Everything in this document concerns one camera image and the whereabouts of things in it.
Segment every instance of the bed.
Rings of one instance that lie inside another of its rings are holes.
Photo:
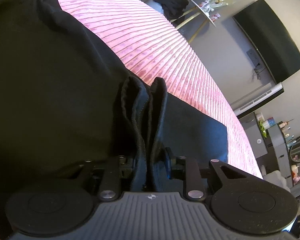
[[[228,163],[262,178],[248,138],[200,59],[166,18],[139,0],[59,0],[144,82],[165,79],[168,92],[227,127]]]

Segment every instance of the leg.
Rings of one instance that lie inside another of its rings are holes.
[[[200,25],[200,27],[197,29],[197,31],[192,35],[192,37],[189,39],[189,43],[194,40],[194,38],[198,35],[198,33],[201,31],[201,29],[206,25],[208,22],[208,19],[205,19],[203,23]]]
[[[188,22],[190,22],[191,20],[193,20],[194,18],[196,18],[199,14],[202,14],[203,12],[200,11],[200,12],[197,12],[195,13],[194,15],[190,16],[188,19],[186,19],[185,21],[183,21],[182,23],[180,23],[176,29],[180,29],[183,25],[186,25]]]
[[[192,7],[190,10],[186,11],[185,13],[183,13],[183,15],[181,15],[179,18],[181,18],[182,16],[185,16],[185,15],[187,15],[188,13],[194,11],[196,8],[197,8],[196,6]],[[175,20],[178,20],[179,18],[174,19],[174,20],[170,20],[170,22],[173,23]]]

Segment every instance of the wall outlet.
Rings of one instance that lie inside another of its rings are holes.
[[[247,51],[247,55],[255,67],[261,65],[261,58],[259,57],[258,53],[254,49],[249,49]]]

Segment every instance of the wall-mounted tv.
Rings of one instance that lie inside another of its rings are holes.
[[[257,0],[234,16],[261,56],[276,83],[300,69],[300,52],[287,29],[265,0]]]

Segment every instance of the metal rivet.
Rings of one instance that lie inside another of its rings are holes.
[[[190,198],[201,198],[203,197],[203,195],[204,195],[203,192],[200,190],[191,190],[188,192],[188,196]]]
[[[115,196],[115,192],[112,190],[104,190],[104,191],[101,191],[101,193],[100,193],[101,198],[109,199],[109,198],[113,198],[114,196]]]

